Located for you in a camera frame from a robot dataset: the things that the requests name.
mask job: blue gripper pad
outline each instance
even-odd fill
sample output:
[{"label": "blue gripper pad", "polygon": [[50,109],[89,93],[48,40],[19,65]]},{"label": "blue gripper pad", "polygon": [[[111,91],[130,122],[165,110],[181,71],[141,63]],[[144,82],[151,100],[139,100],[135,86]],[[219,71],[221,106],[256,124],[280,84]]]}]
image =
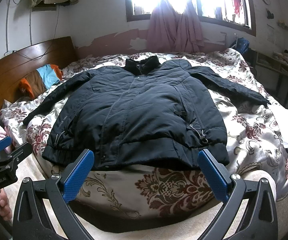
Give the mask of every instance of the blue gripper pad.
[{"label": "blue gripper pad", "polygon": [[210,185],[215,198],[225,203],[228,200],[228,185],[204,151],[198,153],[198,165]]},{"label": "blue gripper pad", "polygon": [[12,139],[10,136],[6,136],[0,141],[0,151],[5,149],[6,147],[10,146],[12,143]]},{"label": "blue gripper pad", "polygon": [[69,177],[64,183],[63,199],[66,203],[76,198],[78,191],[80,190],[87,175],[92,169],[94,164],[94,154],[92,151],[88,151],[84,157],[80,160],[78,165],[75,166]]}]

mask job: pillow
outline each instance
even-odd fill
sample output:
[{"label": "pillow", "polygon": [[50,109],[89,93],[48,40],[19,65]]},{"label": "pillow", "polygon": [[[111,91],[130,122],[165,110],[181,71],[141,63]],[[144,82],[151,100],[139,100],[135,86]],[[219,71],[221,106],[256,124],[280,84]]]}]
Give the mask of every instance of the pillow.
[{"label": "pillow", "polygon": [[19,89],[33,100],[61,80],[62,71],[57,65],[44,65],[22,78]]}]

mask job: metal screw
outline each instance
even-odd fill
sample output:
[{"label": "metal screw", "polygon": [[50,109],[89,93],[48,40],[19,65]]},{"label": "metal screw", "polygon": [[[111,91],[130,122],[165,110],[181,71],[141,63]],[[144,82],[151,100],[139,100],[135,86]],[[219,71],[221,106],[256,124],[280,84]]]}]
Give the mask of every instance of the metal screw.
[{"label": "metal screw", "polygon": [[239,180],[239,179],[240,179],[240,175],[238,175],[238,174],[233,174],[233,175],[231,176],[231,178],[234,179],[234,180]]},{"label": "metal screw", "polygon": [[262,181],[264,184],[268,184],[268,179],[262,178],[261,181]]},{"label": "metal screw", "polygon": [[60,174],[55,173],[51,176],[51,179],[58,179],[60,177]]},{"label": "metal screw", "polygon": [[24,179],[22,180],[23,183],[27,183],[27,182],[29,182],[29,181],[30,181],[30,178],[29,178],[29,177],[26,177],[26,178],[24,178]]}]

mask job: jacket collar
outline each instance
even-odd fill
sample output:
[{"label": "jacket collar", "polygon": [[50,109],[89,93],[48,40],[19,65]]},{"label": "jacket collar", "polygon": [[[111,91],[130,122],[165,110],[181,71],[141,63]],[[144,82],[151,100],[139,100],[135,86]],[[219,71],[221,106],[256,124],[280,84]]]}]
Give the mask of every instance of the jacket collar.
[{"label": "jacket collar", "polygon": [[140,61],[127,58],[124,69],[138,76],[148,74],[159,65],[160,63],[157,56],[151,56]]}]

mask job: wooden headboard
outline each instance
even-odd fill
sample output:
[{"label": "wooden headboard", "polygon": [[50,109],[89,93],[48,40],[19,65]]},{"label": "wooden headboard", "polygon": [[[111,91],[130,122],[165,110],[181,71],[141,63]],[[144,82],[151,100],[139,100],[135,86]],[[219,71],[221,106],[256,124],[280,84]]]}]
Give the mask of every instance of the wooden headboard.
[{"label": "wooden headboard", "polygon": [[0,59],[0,109],[4,99],[14,103],[22,94],[18,89],[21,78],[46,64],[60,68],[76,61],[71,37],[44,41],[13,52]]}]

